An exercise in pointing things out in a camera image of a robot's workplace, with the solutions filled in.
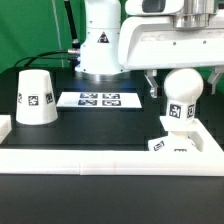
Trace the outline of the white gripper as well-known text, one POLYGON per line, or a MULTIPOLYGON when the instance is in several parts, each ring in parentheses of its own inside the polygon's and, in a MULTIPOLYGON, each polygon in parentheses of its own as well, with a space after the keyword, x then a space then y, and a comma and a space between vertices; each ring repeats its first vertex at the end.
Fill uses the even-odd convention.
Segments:
MULTIPOLYGON (((170 16, 129 17, 118 44, 118 61, 126 69, 212 68, 211 94, 224 75, 224 14, 217 14, 202 29, 176 29, 170 16)), ((156 70, 146 70, 152 98, 158 96, 156 70)))

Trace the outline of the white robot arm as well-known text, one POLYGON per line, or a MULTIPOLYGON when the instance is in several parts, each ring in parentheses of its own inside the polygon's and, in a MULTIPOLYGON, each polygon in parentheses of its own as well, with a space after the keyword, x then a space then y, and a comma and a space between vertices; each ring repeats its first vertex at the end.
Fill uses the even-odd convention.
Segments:
POLYGON ((219 0, 84 0, 86 39, 77 75, 113 80, 143 70, 151 96, 159 69, 210 67, 208 82, 224 76, 224 9, 219 0))

